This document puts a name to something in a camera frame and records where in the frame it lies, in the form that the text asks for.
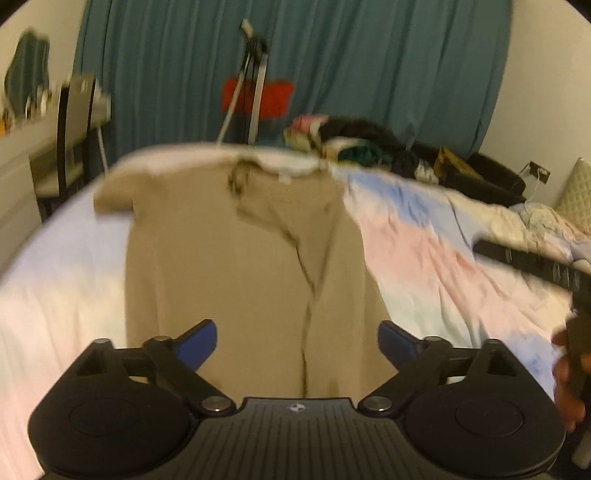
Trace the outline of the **person's hand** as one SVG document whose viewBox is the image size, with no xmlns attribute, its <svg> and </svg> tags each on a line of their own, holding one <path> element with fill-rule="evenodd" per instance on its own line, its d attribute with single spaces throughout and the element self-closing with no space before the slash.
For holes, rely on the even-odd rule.
<svg viewBox="0 0 591 480">
<path fill-rule="evenodd" d="M 566 331 L 556 331 L 552 337 L 552 343 L 558 347 L 566 346 Z M 590 354 L 582 355 L 580 358 L 581 368 L 590 374 Z M 570 363 L 568 355 L 563 355 L 556 362 L 553 368 L 555 379 L 555 404 L 560 412 L 565 430 L 570 433 L 581 424 L 586 416 L 586 407 L 584 402 L 573 395 L 569 387 Z"/>
</svg>

